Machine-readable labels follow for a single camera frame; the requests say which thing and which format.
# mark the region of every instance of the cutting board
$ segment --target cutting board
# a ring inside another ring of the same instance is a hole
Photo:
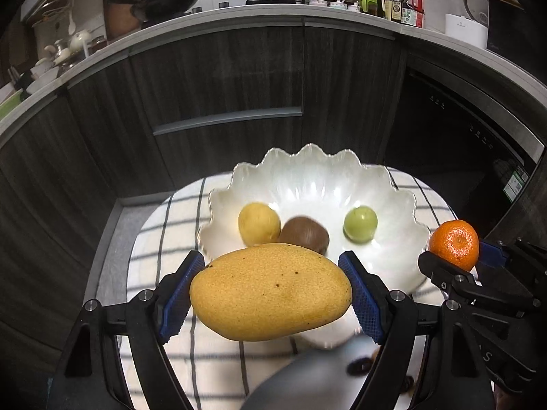
[[[141,22],[131,15],[130,4],[111,4],[103,0],[106,37],[109,42],[141,28]]]

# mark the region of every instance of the blue gripper pad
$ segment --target blue gripper pad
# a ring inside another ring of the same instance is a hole
[[[496,245],[480,241],[479,242],[479,263],[486,266],[499,268],[504,267],[508,256]]]
[[[175,285],[169,285],[170,289],[173,289],[173,293],[169,298],[165,298],[165,304],[162,307],[159,330],[159,339],[162,344],[165,344],[171,336],[177,335],[181,330],[190,310],[190,284],[204,266],[202,254],[198,251],[191,251],[176,273],[168,274],[162,279],[160,284],[164,281],[172,282],[180,279]]]
[[[381,281],[380,283],[383,288],[378,288],[373,279],[373,277],[377,276],[367,273],[352,251],[346,251],[340,255],[338,258],[338,267],[344,271],[351,284],[353,296],[351,305],[359,320],[361,329],[374,342],[381,344],[387,336],[386,333],[388,331],[388,328],[386,328],[388,316],[382,316],[382,313],[389,314],[387,301],[382,296],[388,293],[387,288]]]

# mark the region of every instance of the frying pan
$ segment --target frying pan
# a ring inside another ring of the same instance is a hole
[[[162,19],[176,12],[186,12],[197,0],[106,0],[113,4],[131,4],[131,15],[141,22]]]

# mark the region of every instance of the white wall tile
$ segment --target white wall tile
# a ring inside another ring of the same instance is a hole
[[[445,31],[445,14],[463,14],[461,0],[423,0],[425,8],[425,28],[439,32]]]

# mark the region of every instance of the green plum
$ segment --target green plum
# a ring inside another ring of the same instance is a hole
[[[355,243],[366,243],[372,240],[377,227],[378,217],[368,206],[353,208],[344,219],[344,234]]]

